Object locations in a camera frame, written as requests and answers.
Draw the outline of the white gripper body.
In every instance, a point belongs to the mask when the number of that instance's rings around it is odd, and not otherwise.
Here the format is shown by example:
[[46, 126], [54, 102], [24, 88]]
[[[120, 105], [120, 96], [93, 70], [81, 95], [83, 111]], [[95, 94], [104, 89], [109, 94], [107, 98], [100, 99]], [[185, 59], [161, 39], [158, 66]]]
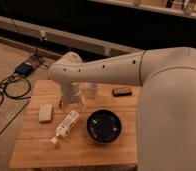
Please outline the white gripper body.
[[63, 103], [79, 103], [82, 100], [82, 91], [79, 83], [64, 83], [60, 85], [60, 88]]

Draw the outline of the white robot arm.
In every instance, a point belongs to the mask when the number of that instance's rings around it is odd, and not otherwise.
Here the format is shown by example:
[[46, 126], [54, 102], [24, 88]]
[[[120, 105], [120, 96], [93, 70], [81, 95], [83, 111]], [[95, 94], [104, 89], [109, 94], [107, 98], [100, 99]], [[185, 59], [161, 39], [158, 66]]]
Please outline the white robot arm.
[[196, 49], [146, 50], [84, 63], [68, 52], [49, 69], [65, 96], [73, 82], [139, 86], [138, 171], [196, 171]]

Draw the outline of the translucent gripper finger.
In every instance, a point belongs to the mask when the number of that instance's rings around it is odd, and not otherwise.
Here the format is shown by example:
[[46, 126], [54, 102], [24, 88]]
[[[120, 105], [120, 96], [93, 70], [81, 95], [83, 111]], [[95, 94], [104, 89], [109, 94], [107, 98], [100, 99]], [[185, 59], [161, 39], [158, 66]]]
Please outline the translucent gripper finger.
[[59, 102], [59, 107], [62, 110], [66, 110], [68, 108], [80, 108], [80, 109], [82, 109], [82, 108], [85, 107], [85, 101], [81, 100], [79, 102], [71, 103], [71, 102], [65, 102], [65, 101], [61, 100]]

